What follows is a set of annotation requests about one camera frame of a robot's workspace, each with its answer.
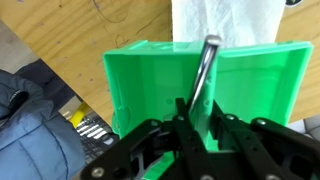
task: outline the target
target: wooden surface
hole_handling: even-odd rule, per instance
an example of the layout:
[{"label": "wooden surface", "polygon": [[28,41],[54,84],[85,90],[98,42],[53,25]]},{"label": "wooden surface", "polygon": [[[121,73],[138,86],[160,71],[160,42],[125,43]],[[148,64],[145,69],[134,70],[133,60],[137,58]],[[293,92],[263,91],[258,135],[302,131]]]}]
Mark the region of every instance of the wooden surface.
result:
[{"label": "wooden surface", "polygon": [[314,52],[309,62],[290,121],[320,113],[320,9],[319,0],[305,0],[286,8],[277,41],[311,41]]},{"label": "wooden surface", "polygon": [[172,39],[171,0],[1,0],[0,18],[109,124],[103,52]]},{"label": "wooden surface", "polygon": [[[318,0],[286,9],[279,29],[277,41],[315,46],[291,121],[320,112],[318,9]],[[102,53],[172,34],[170,0],[2,0],[0,18],[108,123],[113,109]]]}]

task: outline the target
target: metal rod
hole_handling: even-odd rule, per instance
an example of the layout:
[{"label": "metal rod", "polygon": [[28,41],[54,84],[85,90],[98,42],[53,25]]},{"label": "metal rod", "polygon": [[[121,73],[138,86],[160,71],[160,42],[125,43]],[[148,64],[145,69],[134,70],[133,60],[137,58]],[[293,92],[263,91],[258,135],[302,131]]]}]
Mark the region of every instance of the metal rod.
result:
[{"label": "metal rod", "polygon": [[201,52],[197,76],[194,81],[191,96],[187,104],[189,113],[193,111],[195,103],[200,96],[203,84],[216,57],[220,43],[221,38],[219,36],[208,35],[205,38],[204,46]]}]

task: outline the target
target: black mechanism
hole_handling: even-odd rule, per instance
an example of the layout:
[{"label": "black mechanism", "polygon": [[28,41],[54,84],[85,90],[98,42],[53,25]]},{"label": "black mechanism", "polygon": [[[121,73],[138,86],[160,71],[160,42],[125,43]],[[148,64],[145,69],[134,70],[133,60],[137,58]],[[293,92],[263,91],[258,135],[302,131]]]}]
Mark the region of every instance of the black mechanism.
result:
[{"label": "black mechanism", "polygon": [[207,152],[176,99],[172,121],[144,121],[81,172],[83,180],[141,179],[165,152],[175,160],[160,179],[302,180],[320,179],[320,145],[265,118],[251,124],[224,114],[214,102],[210,132],[219,152]]}]

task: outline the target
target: green plastic tray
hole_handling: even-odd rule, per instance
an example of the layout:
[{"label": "green plastic tray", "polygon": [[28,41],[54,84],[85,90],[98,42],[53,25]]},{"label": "green plastic tray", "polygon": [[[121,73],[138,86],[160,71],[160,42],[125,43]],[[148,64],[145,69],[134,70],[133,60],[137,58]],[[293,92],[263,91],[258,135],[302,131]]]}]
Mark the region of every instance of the green plastic tray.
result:
[{"label": "green plastic tray", "polygon": [[[103,58],[115,109],[113,130],[124,137],[145,119],[172,118],[175,98],[189,98],[202,44],[138,41],[106,52]],[[286,125],[311,52],[309,42],[220,50],[191,114],[207,149],[217,150],[208,136],[213,99],[225,113],[246,122],[265,117]],[[166,154],[145,178],[157,179],[171,156]]]}]

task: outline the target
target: white paper towel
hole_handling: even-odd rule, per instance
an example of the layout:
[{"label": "white paper towel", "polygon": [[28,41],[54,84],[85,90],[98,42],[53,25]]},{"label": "white paper towel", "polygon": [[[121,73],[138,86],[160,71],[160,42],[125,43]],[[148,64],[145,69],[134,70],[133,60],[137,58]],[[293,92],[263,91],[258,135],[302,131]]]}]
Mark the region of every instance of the white paper towel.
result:
[{"label": "white paper towel", "polygon": [[274,42],[285,0],[172,0],[174,41],[219,35],[222,47]]}]

